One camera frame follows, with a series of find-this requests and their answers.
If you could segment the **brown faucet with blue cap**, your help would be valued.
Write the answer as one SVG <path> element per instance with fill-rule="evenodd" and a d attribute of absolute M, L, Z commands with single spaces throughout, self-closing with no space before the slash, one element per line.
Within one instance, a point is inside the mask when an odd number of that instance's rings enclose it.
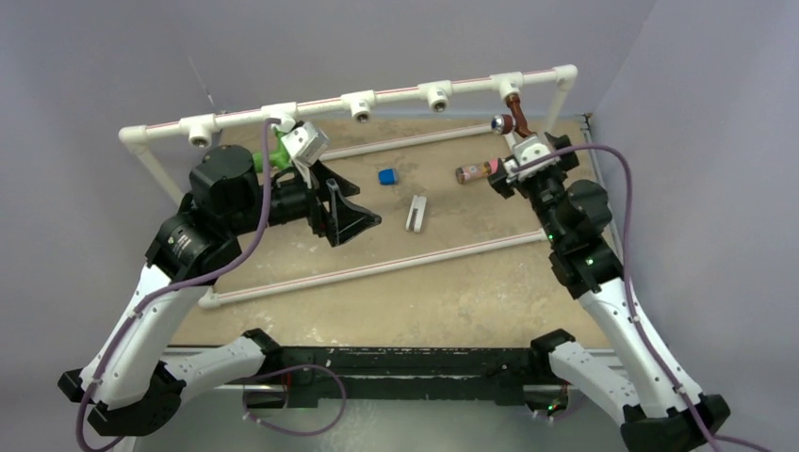
<path fill-rule="evenodd" d="M 535 135 L 530 129 L 527 117 L 522 109 L 520 96 L 516 93 L 505 97 L 505 105 L 509 114 L 496 115 L 490 122 L 491 131 L 495 135 L 509 135 L 515 133 L 519 137 L 527 138 Z"/>

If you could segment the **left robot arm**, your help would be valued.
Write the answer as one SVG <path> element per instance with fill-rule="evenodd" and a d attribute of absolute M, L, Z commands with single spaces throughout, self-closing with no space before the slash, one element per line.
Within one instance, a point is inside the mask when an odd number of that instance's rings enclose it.
<path fill-rule="evenodd" d="M 177 212 L 145 254 L 134 296 L 106 343 L 86 366 L 59 378 L 79 406 L 77 425 L 103 437 L 143 437 L 162 428 L 195 396 L 251 378 L 268 385 L 281 372 L 280 346 L 259 329 L 184 359 L 163 353 L 191 308 L 223 275 L 243 264 L 269 226 L 304 219 L 314 234 L 340 246 L 381 223 L 351 201 L 359 188 L 321 163 L 313 183 L 296 170 L 259 177 L 253 154 L 237 145 L 208 151 L 189 175 Z"/>

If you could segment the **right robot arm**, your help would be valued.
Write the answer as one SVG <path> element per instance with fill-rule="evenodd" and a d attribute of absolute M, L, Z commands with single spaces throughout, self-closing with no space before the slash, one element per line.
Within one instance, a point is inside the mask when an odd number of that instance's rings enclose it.
<path fill-rule="evenodd" d="M 603 235 L 612 219 L 606 190 L 590 180 L 567 182 L 578 148 L 548 134 L 509 136 L 508 143 L 510 153 L 498 161 L 491 187 L 530 203 L 550 244 L 557 281 L 603 331 L 623 365 L 616 372 L 571 336 L 552 332 L 533 344 L 531 375 L 542 383 L 563 379 L 580 390 L 615 422 L 630 451 L 716 445 L 730 409 L 688 375 L 644 312 L 623 253 Z"/>

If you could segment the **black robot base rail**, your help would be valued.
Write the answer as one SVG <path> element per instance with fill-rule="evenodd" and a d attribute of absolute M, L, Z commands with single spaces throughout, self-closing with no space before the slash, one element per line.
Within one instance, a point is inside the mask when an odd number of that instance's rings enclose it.
<path fill-rule="evenodd" d="M 345 397 L 561 411 L 570 398 L 568 383 L 522 347 L 280 347 L 250 380 L 283 387 L 292 408 Z"/>

